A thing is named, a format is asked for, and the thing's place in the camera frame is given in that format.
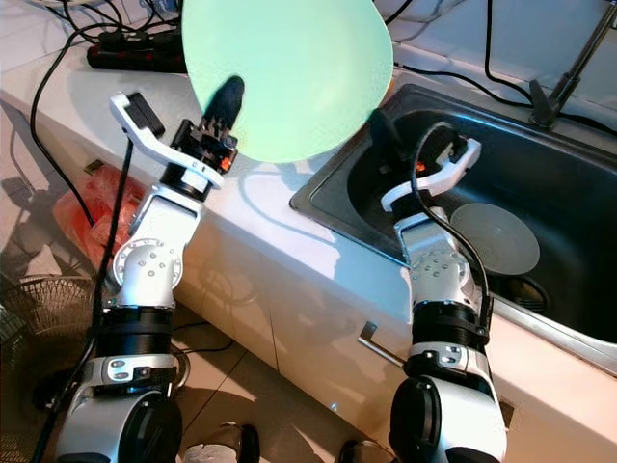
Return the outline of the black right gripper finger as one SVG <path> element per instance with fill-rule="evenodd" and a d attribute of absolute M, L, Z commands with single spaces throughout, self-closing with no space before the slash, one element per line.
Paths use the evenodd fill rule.
<path fill-rule="evenodd" d="M 380 107 L 376 107 L 367 116 L 367 128 L 371 140 L 370 149 L 382 158 L 383 166 L 407 167 L 407 150 L 400 132 Z"/>

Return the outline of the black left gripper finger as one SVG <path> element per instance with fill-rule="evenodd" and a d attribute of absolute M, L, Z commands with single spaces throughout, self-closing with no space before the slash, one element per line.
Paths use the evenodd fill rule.
<path fill-rule="evenodd" d="M 242 76 L 231 75 L 219 89 L 213 93 L 204 106 L 202 127 L 230 131 L 234 128 L 242 109 L 244 80 Z"/>

